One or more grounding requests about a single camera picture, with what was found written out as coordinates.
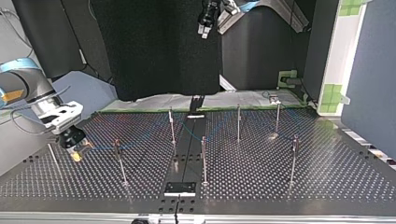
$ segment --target white wall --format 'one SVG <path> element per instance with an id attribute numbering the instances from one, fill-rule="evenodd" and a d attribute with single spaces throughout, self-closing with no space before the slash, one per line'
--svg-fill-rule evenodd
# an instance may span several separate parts
<path id="1" fill-rule="evenodd" d="M 15 11 L 11 0 L 0 0 L 0 7 L 5 7 Z M 25 37 L 20 22 L 13 17 L 7 17 L 11 20 L 12 24 L 14 24 L 20 35 Z M 19 40 L 12 28 L 9 27 L 4 19 L 4 15 L 0 16 L 0 63 L 26 57 L 29 52 L 30 49 Z M 39 64 L 34 52 L 32 53 L 31 58 Z"/>
<path id="2" fill-rule="evenodd" d="M 344 107 L 342 104 L 338 105 L 336 113 L 321 113 L 321 99 L 326 84 L 342 85 L 341 94 L 344 96 L 347 94 L 347 86 L 355 59 L 365 10 L 366 5 L 362 5 L 359 15 L 340 17 L 337 14 L 319 96 L 318 113 L 321 116 L 341 116 L 342 114 Z"/>

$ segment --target metal table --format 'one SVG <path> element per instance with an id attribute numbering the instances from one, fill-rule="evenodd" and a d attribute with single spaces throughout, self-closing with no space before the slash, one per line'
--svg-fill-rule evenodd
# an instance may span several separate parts
<path id="1" fill-rule="evenodd" d="M 205 119 L 176 113 L 175 121 L 176 149 L 167 113 L 94 116 L 83 126 L 94 146 L 83 162 L 55 147 L 57 166 L 43 148 L 0 177 L 0 218 L 396 220 L 396 173 L 313 110 L 282 110 L 277 136 L 275 110 L 243 110 L 239 144 L 236 111 L 206 112 Z M 295 134 L 301 150 L 290 185 Z M 115 138 L 125 148 L 128 187 L 114 158 Z M 168 182 L 194 182 L 195 197 L 165 197 Z"/>

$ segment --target black backdrop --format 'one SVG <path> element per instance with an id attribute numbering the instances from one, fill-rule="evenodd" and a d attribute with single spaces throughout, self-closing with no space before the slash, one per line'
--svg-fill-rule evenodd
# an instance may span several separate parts
<path id="1" fill-rule="evenodd" d="M 219 36 L 197 34 L 201 1 L 92 0 L 92 8 L 122 101 L 219 90 Z"/>

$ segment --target metal post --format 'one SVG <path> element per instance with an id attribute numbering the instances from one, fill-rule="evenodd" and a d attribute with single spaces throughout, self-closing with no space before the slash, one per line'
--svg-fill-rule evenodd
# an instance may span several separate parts
<path id="1" fill-rule="evenodd" d="M 237 140 L 238 140 L 238 143 L 241 141 L 241 124 L 240 124 L 240 122 L 241 122 L 241 106 L 240 105 L 238 105 L 238 136 L 237 136 Z"/>
<path id="2" fill-rule="evenodd" d="M 114 140 L 114 155 L 116 157 L 116 160 L 119 161 L 120 163 L 120 168 L 121 168 L 121 172 L 122 172 L 122 178 L 123 178 L 123 182 L 122 185 L 124 187 L 129 186 L 128 180 L 126 179 L 126 174 L 125 174 L 125 168 L 123 167 L 123 163 L 122 163 L 122 149 L 120 148 L 120 139 L 116 138 Z"/>
<path id="3" fill-rule="evenodd" d="M 122 183 L 122 185 L 124 187 L 129 186 L 128 180 L 126 179 L 126 174 L 125 174 L 125 170 L 124 170 L 121 158 L 120 158 L 120 167 L 121 167 L 121 170 L 122 170 L 122 177 L 124 179 L 124 182 Z"/>
<path id="4" fill-rule="evenodd" d="M 205 137 L 202 136 L 202 141 L 201 141 L 201 146 L 202 146 L 202 159 L 204 162 L 204 185 L 206 186 L 207 183 L 207 178 L 206 178 L 206 142 L 205 142 Z"/>
<path id="5" fill-rule="evenodd" d="M 171 130 L 172 130 L 172 144 L 175 146 L 176 140 L 175 140 L 174 121 L 172 118 L 172 107 L 169 109 L 169 122 L 171 123 Z"/>
<path id="6" fill-rule="evenodd" d="M 59 166 L 58 159 L 56 159 L 55 153 L 53 152 L 52 145 L 51 145 L 50 143 L 48 143 L 47 146 L 49 147 L 50 155 L 51 155 L 53 161 L 54 161 L 55 164 L 56 164 L 56 167 L 57 167 L 57 169 L 58 169 L 59 175 L 62 176 L 61 167 Z"/>
<path id="7" fill-rule="evenodd" d="M 280 114 L 280 101 L 276 102 L 277 104 L 277 109 L 276 109 L 276 126 L 275 126 L 275 132 L 277 133 L 278 126 L 279 126 L 279 114 Z"/>
<path id="8" fill-rule="evenodd" d="M 290 188 L 292 187 L 292 185 L 294 184 L 293 178 L 294 178 L 294 169 L 295 169 L 295 164 L 296 164 L 296 159 L 297 159 L 297 155 L 298 155 L 298 151 L 300 149 L 300 140 L 298 138 L 298 135 L 295 134 L 294 138 L 293 138 L 293 146 L 292 146 L 292 150 L 293 150 L 293 164 L 291 166 L 291 175 L 290 175 Z"/>

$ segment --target metal frame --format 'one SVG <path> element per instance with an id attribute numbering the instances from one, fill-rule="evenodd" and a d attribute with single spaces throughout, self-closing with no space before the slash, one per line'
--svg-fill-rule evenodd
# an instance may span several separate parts
<path id="1" fill-rule="evenodd" d="M 148 220 L 149 223 L 175 223 L 173 215 L 139 214 L 88 214 L 88 213 L 0 213 L 0 223 L 9 221 L 57 221 L 64 223 L 85 223 L 92 221 L 111 221 L 131 223 L 135 219 Z M 354 216 L 200 216 L 178 215 L 179 223 L 395 223 L 396 217 L 354 217 Z"/>

